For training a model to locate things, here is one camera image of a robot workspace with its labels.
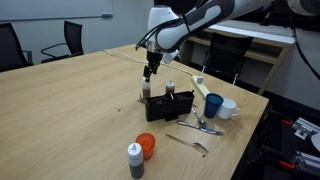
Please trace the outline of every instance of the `black holder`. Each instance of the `black holder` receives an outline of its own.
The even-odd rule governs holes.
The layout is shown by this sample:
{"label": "black holder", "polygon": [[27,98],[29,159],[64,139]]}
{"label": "black holder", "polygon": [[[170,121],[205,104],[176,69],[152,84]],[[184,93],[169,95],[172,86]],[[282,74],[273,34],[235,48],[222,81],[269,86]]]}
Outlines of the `black holder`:
{"label": "black holder", "polygon": [[189,91],[146,98],[147,121],[178,119],[179,115],[191,112],[193,99],[194,95]]}

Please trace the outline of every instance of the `wooden table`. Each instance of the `wooden table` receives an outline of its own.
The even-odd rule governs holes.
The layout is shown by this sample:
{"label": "wooden table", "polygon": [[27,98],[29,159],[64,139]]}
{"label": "wooden table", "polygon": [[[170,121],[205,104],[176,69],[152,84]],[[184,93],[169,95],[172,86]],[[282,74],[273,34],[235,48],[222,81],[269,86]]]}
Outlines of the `wooden table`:
{"label": "wooden table", "polygon": [[258,31],[250,31],[240,28],[229,27],[227,25],[216,24],[205,29],[198,36],[190,37],[181,46],[181,60],[184,64],[190,64],[194,44],[201,44],[210,47],[211,33],[216,32],[231,37],[253,37],[251,46],[245,54],[245,57],[261,61],[272,65],[268,75],[260,85],[258,94],[262,95],[269,86],[280,65],[294,44],[292,37],[268,34]]}
{"label": "wooden table", "polygon": [[[134,45],[110,50],[144,60]],[[156,138],[154,155],[144,162],[142,179],[230,179],[268,100],[183,64],[172,65],[205,77],[211,92],[235,100],[242,114],[232,120],[207,120],[218,137],[179,126],[147,122],[137,102],[144,64],[97,52],[0,74],[0,179],[132,179],[127,148],[143,132]],[[176,91],[193,88],[191,76],[160,66],[151,77],[152,95],[162,95],[172,80]],[[195,91],[200,115],[204,100]],[[179,117],[196,124],[193,114]],[[205,158],[165,136],[199,141]]]}

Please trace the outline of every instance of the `red object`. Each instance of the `red object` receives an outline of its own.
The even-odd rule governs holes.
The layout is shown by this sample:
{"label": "red object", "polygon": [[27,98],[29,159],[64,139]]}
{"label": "red object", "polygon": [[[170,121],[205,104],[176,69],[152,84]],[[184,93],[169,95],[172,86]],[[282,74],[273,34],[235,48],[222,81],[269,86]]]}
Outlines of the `red object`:
{"label": "red object", "polygon": [[286,126],[291,126],[293,124],[292,121],[287,121],[287,120],[284,120],[284,119],[281,119],[281,123],[286,125]]}
{"label": "red object", "polygon": [[293,170],[295,168],[294,164],[289,164],[284,161],[279,161],[279,164],[280,164],[280,166],[282,166],[288,170]]}
{"label": "red object", "polygon": [[156,144],[154,136],[150,133],[142,133],[136,138],[136,143],[139,143],[143,151],[143,159],[150,159],[153,155],[153,149]]}

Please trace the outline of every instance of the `cable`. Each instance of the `cable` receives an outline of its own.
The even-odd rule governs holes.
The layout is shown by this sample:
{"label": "cable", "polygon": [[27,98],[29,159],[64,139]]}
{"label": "cable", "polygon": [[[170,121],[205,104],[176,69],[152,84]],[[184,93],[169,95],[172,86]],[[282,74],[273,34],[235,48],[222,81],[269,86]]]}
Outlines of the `cable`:
{"label": "cable", "polygon": [[198,2],[194,5],[197,9],[200,8],[201,6],[203,6],[204,4],[206,4],[208,2],[208,0],[198,0]]}
{"label": "cable", "polygon": [[173,20],[166,21],[166,22],[159,24],[158,26],[152,28],[146,35],[143,36],[143,38],[136,45],[136,50],[138,50],[139,47],[144,45],[159,29],[163,28],[164,26],[174,24],[180,20],[181,20],[181,18],[173,19]]}
{"label": "cable", "polygon": [[297,48],[298,48],[298,52],[302,58],[302,60],[306,63],[306,65],[310,68],[311,72],[318,78],[318,80],[320,80],[320,75],[319,73],[313,69],[313,67],[310,65],[309,61],[307,60],[307,58],[304,56],[301,48],[300,48],[300,45],[298,43],[298,37],[297,37],[297,34],[296,34],[296,29],[295,28],[291,28],[292,30],[292,37],[295,39],[295,42],[296,42],[296,45],[297,45]]}
{"label": "cable", "polygon": [[[106,52],[106,53],[109,54],[110,56],[114,56],[114,57],[116,57],[117,55],[122,55],[122,56],[124,56],[124,58],[123,58],[123,57],[119,57],[119,58],[125,59],[125,60],[128,60],[128,61],[131,61],[131,62],[136,62],[136,63],[141,63],[141,64],[148,64],[148,62],[135,59],[135,58],[133,58],[133,57],[131,57],[131,56],[125,54],[125,53],[119,53],[119,52],[114,52],[114,53],[112,53],[112,52],[110,52],[110,51],[108,51],[108,50],[106,50],[106,49],[104,49],[103,52]],[[179,71],[184,72],[184,73],[186,73],[186,74],[189,74],[190,76],[194,76],[193,73],[191,73],[191,72],[189,72],[189,71],[187,71],[187,70],[184,70],[184,69],[181,69],[181,68],[178,68],[178,67],[169,65],[169,64],[165,64],[165,63],[163,63],[163,62],[161,62],[161,64],[162,64],[163,66],[167,66],[167,67],[169,67],[169,68],[176,69],[176,70],[179,70]]]}

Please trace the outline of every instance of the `whiteboard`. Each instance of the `whiteboard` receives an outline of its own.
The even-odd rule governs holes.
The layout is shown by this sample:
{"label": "whiteboard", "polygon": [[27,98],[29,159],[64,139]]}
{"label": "whiteboard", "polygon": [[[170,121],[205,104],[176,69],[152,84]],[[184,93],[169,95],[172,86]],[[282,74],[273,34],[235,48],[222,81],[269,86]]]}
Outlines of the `whiteboard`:
{"label": "whiteboard", "polygon": [[112,0],[0,0],[0,20],[98,17],[113,14]]}

